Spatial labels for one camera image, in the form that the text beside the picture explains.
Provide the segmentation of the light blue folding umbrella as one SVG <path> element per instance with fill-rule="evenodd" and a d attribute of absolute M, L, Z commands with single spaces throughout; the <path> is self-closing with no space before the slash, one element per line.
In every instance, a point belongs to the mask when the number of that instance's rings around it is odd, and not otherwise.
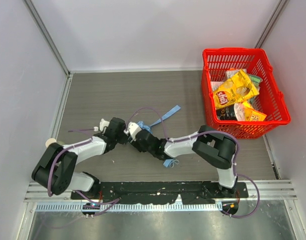
<path fill-rule="evenodd" d="M 162 116 L 160 116 L 160 114 L 155 111 L 155 113 L 159 116 L 159 118 L 153 122 L 152 124 L 145 124 L 144 121 L 138 121 L 137 124 L 144 130 L 149 131 L 150 133 L 152 133 L 152 128 L 158 124 L 162 125 L 162 129 L 164 132 L 164 136 L 167 137 L 167 130 L 165 127 L 165 120 L 170 118 L 171 116 L 173 116 L 176 112 L 178 112 L 181 109 L 181 107 L 179 105 L 175 105 L 173 108 L 171 108 L 168 112 L 166 112 L 165 114 L 163 114 Z M 178 165 L 179 161 L 177 159 L 174 158 L 168 158 L 166 160 L 163 161 L 163 166 L 166 168 L 173 168 L 175 165 Z"/>

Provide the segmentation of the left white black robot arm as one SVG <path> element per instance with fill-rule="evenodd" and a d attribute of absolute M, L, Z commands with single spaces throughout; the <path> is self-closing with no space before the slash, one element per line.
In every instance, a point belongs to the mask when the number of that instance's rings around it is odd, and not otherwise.
<path fill-rule="evenodd" d="M 69 145 L 51 143 L 33 169 L 32 180 L 45 187 L 49 196 L 60 195 L 66 190 L 93 191 L 99 180 L 89 173 L 75 172 L 76 165 L 108 153 L 117 144 L 126 143 L 125 128 L 126 123 L 120 118 L 102 119 L 98 133 L 85 141 Z"/>

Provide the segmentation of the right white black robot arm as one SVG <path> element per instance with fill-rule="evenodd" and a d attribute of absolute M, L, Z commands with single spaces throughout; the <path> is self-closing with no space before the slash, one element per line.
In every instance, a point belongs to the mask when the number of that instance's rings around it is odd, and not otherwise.
<path fill-rule="evenodd" d="M 128 124 L 127 132 L 139 152 L 148 152 L 162 161 L 197 154 L 217 169 L 219 189 L 224 195 L 233 195 L 237 191 L 236 156 L 239 144 L 231 134 L 203 125 L 187 136 L 157 138 L 134 122 Z"/>

